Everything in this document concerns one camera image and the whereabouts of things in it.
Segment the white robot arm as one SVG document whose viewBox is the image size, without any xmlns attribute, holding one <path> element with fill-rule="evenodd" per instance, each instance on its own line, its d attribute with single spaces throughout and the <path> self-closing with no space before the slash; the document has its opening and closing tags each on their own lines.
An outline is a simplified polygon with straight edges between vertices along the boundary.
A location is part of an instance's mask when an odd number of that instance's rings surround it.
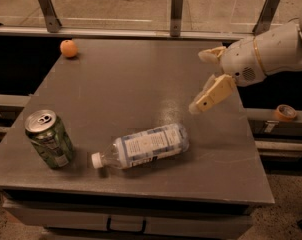
<svg viewBox="0 0 302 240">
<path fill-rule="evenodd" d="M 198 53 L 201 61 L 215 66 L 201 92 L 189 105 L 200 114 L 228 98 L 236 87 L 260 83 L 280 72 L 302 71 L 302 9 L 299 22 L 288 22 L 228 47 L 219 46 Z"/>
</svg>

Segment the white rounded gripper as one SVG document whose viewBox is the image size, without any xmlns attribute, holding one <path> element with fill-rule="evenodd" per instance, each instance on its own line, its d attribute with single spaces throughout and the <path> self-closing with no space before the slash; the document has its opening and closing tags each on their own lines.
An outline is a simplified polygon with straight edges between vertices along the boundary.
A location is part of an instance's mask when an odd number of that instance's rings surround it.
<svg viewBox="0 0 302 240">
<path fill-rule="evenodd" d="M 253 38 L 234 42 L 227 49 L 225 46 L 219 46 L 202 50 L 198 57 L 205 63 L 218 64 L 220 60 L 225 74 L 209 77 L 202 91 L 189 105 L 191 114 L 200 114 L 219 104 L 233 94 L 236 85 L 246 87 L 260 83 L 266 78 Z"/>
</svg>

